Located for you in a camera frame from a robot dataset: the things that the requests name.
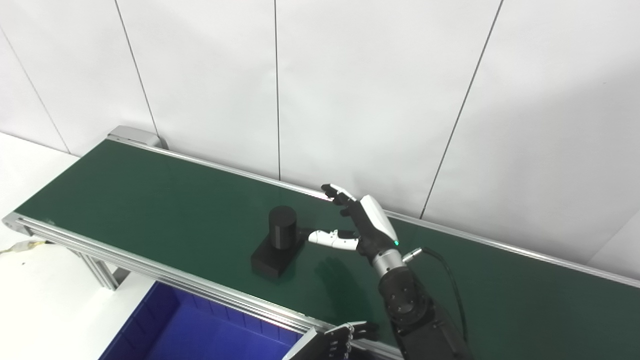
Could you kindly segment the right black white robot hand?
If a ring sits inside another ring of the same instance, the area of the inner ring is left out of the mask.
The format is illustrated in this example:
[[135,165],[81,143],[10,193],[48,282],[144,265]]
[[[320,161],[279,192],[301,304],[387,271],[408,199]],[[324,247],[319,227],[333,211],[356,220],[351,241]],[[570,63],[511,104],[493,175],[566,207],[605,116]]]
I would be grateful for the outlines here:
[[308,242],[327,248],[356,251],[371,264],[384,256],[393,262],[402,262],[397,249],[398,235],[386,212],[372,195],[366,194],[358,199],[333,183],[323,184],[321,189],[332,203],[343,207],[340,214],[352,219],[356,231],[318,229],[307,235]]

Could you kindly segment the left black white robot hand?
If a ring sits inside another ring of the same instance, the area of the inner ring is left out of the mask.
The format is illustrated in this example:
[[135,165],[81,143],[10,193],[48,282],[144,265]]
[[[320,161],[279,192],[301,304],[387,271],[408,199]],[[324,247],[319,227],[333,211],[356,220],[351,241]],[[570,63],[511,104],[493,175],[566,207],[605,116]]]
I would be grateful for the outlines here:
[[335,326],[325,332],[316,327],[309,329],[284,360],[374,360],[368,350],[354,346],[355,340],[377,341],[379,325],[370,321],[354,321]]

